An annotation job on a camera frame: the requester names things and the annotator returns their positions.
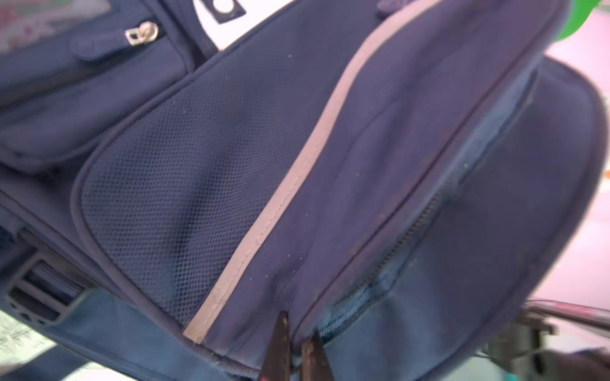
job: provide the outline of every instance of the blue fabric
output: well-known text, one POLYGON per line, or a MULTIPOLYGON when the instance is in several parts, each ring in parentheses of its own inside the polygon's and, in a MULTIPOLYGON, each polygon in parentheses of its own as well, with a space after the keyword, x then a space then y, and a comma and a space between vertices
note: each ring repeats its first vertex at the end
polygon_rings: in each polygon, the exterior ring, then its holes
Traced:
POLYGON ((147 20, 159 23, 165 35, 108 68, 102 60, 99 74, 0 110, 0 162, 36 173, 91 151, 106 129, 193 70, 186 42, 158 2, 111 3, 116 9, 106 15, 0 56, 0 96, 97 65, 73 54, 71 41, 77 37, 121 34, 147 20))
POLYGON ((114 128, 75 185, 78 160, 50 178, 2 168, 0 202, 135 306, 99 290, 38 329, 133 377, 180 381, 255 376, 281 309, 295 352, 323 330, 339 380, 435 379, 490 339, 573 233, 603 163, 587 83, 544 60, 530 98, 562 0, 445 0, 391 38, 204 345, 182 336, 376 12, 299 0, 114 128), (383 262, 439 189, 417 239, 383 262))
POLYGON ((0 254, 9 250, 15 244, 13 235, 3 227, 0 227, 0 254))
POLYGON ((62 381, 88 362, 83 356, 56 345, 29 363, 2 375, 2 381, 62 381))
POLYGON ((112 266, 180 326, 203 303, 379 23, 375 2, 358 0, 338 24, 344 6, 295 4, 288 17, 117 129, 91 160, 77 195, 84 228, 112 266))
MULTIPOLYGON (((205 344, 257 367, 281 310, 295 345, 302 342, 414 222, 458 153, 478 139, 479 121, 523 80, 566 14, 563 2, 448 0, 382 46, 205 344)), ((518 99, 503 106, 509 114, 518 99)), ((486 126, 487 141, 501 125, 486 126)))
POLYGON ((196 61, 198 59, 210 59, 218 53, 218 48, 216 48, 214 42, 207 36, 201 27, 192 0, 162 0, 162 3, 169 8, 171 11, 170 14, 173 15, 176 20, 176 24, 183 31, 182 34, 190 43, 190 51, 196 61))
POLYGON ((327 347, 336 379, 438 379, 491 340, 582 217, 605 123, 593 88, 545 60, 534 102, 400 253, 389 295, 327 347))

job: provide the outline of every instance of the fabric panel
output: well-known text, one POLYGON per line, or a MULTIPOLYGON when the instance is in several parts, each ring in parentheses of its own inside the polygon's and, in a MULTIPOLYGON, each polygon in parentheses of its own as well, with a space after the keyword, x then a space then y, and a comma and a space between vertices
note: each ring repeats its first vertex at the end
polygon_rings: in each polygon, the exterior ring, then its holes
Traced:
POLYGON ((70 188, 83 159, 56 167, 53 173, 26 176, 0 166, 0 226, 16 235, 25 228, 88 274, 112 294, 129 300, 87 255, 70 218, 70 188))
POLYGON ((375 29, 362 43, 362 46, 351 59, 339 79, 318 123, 316 123, 299 156, 297 156, 290 170, 278 186, 278 189, 267 202, 248 233, 246 233, 239 246, 237 246, 214 288, 210 291, 203 305, 184 330, 186 337, 198 344, 203 341, 207 331, 216 320, 216 317, 218 317, 220 310, 222 310, 226 301, 231 296, 246 267, 278 223, 283 212, 317 161, 337 121, 350 87, 367 60, 380 46, 404 27, 405 24, 411 22, 431 7, 434 7, 439 1, 418 1, 410 7, 406 7, 396 16, 388 19, 375 29))
MULTIPOLYGON (((5 312, 11 313, 5 300, 0 304, 5 312)), ((96 291, 74 311, 74 316, 67 317, 58 326, 35 326, 34 329, 92 361, 137 380, 229 380, 207 359, 103 290, 96 291)))
POLYGON ((378 23, 374 1, 352 4, 337 23, 343 9, 320 0, 291 6, 92 164, 80 198, 88 228, 180 325, 203 303, 378 23))
MULTIPOLYGON (((538 61, 531 64, 537 67, 538 61)), ((389 251, 380 254, 379 261, 367 269, 357 287, 334 304, 317 322, 316 328, 326 343, 349 330, 353 322, 385 297, 393 287, 404 258, 400 252, 418 245, 429 225, 434 221, 445 204, 451 200, 460 184, 472 175, 476 165, 486 159, 498 139, 515 124, 533 101, 539 82, 535 69, 525 70, 513 85, 506 89, 501 99, 490 109, 474 129, 474 134, 462 152, 456 156, 455 165, 445 176, 442 186, 434 194, 415 222, 392 243, 389 251)))
POLYGON ((565 4, 446 0, 381 47, 205 345, 258 367, 285 310, 297 351, 414 223, 479 121, 559 32, 565 4))
POLYGON ((2 375, 2 381, 62 381, 88 362, 83 356, 55 345, 29 363, 2 375))
POLYGON ((337 380, 438 379, 516 316, 561 252, 595 191, 606 120, 573 71, 546 60, 540 74, 520 122, 403 252, 389 296, 327 347, 337 380))

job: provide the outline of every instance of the white surface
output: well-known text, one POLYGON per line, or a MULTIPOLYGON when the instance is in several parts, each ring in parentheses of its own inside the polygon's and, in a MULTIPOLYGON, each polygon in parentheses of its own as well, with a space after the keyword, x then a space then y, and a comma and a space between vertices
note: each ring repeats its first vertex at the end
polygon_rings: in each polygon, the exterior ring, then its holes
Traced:
POLYGON ((135 381, 100 364, 89 363, 71 373, 62 381, 135 381))
POLYGON ((549 318, 547 322, 558 330, 558 335, 546 337, 547 348, 560 352, 577 352, 583 349, 604 347, 610 351, 610 340, 603 336, 596 335, 565 320, 549 318))
POLYGON ((54 346, 51 340, 0 311, 0 368, 27 363, 54 346))
POLYGON ((275 11, 279 10, 293 0, 238 0, 246 10, 246 14, 234 20, 218 24, 214 16, 203 5, 201 0, 193 0, 195 12, 199 22, 206 34, 216 44, 218 50, 223 50, 231 45, 250 29, 257 26, 261 21, 268 18, 275 11))
POLYGON ((235 8, 233 0, 214 0, 214 8, 220 13, 229 13, 235 8))

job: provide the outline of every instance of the zipper pull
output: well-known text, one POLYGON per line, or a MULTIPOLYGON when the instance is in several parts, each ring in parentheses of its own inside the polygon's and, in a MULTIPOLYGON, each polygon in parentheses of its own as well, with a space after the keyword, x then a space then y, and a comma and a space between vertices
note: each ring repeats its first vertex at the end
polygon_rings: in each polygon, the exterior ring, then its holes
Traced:
POLYGON ((137 28, 128 30, 76 36, 70 41, 70 50, 79 60, 94 62, 134 46, 151 43, 159 34, 157 24, 145 21, 137 28))
POLYGON ((159 36, 159 26, 150 21, 141 23, 139 27, 125 31, 125 37, 131 46, 153 42, 159 36))

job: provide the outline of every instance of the plastic buckle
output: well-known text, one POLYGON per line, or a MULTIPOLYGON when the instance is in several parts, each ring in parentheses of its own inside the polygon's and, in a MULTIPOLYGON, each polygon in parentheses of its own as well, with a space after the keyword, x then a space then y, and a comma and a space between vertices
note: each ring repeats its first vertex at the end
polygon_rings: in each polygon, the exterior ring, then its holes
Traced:
POLYGON ((33 250, 9 282, 6 295, 23 320, 52 326, 72 314, 95 284, 49 249, 34 245, 33 250))

